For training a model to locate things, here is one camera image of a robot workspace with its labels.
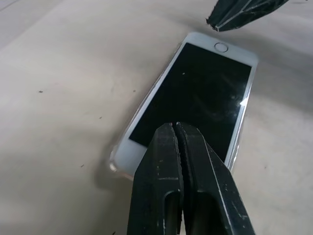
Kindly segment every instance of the black screen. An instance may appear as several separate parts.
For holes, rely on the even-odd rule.
[[[251,67],[186,44],[130,139],[148,147],[167,122],[197,127],[224,161]]]

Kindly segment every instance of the silver phone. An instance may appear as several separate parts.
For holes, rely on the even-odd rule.
[[[258,58],[201,33],[183,40],[110,155],[110,168],[129,178],[155,130],[166,122],[196,126],[232,169]]]

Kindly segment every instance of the phone frame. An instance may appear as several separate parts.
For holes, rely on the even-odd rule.
[[[258,57],[250,51],[222,42],[221,40],[218,40],[216,38],[211,38],[201,33],[192,32],[189,33],[187,37],[183,40],[167,68],[160,75],[160,77],[157,79],[155,84],[152,86],[152,88],[150,89],[150,91],[140,104],[130,124],[127,126],[125,132],[123,133],[122,138],[120,138],[117,145],[113,148],[110,154],[111,170],[118,171],[127,178],[130,179],[133,178],[134,173],[147,150],[147,147],[129,139],[129,137],[133,132],[134,128],[136,127],[136,125],[138,124],[140,118],[146,111],[147,107],[149,106],[154,95],[157,93],[159,87],[161,86],[162,82],[164,81],[165,77],[172,68],[173,64],[175,63],[176,59],[178,58],[180,52],[182,51],[186,43],[193,44],[208,51],[214,52],[216,54],[222,55],[224,57],[251,66],[250,75],[243,96],[243,102],[238,112],[238,117],[234,126],[233,134],[230,140],[230,144],[224,162],[228,169],[231,170],[233,168],[238,153],[239,136],[246,111],[246,103],[250,95],[252,81],[256,71],[256,66],[258,64]],[[215,48],[215,45],[217,43],[223,43],[227,45],[228,50],[226,52],[218,51]]]

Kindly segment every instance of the phone screen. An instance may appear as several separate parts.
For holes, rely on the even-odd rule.
[[[148,147],[158,127],[197,127],[225,160],[251,66],[186,43],[130,139]]]

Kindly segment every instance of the smartphone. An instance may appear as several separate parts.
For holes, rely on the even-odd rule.
[[[232,169],[257,64],[247,50],[188,34],[111,152],[110,168],[132,178],[155,130],[179,121],[197,127]]]

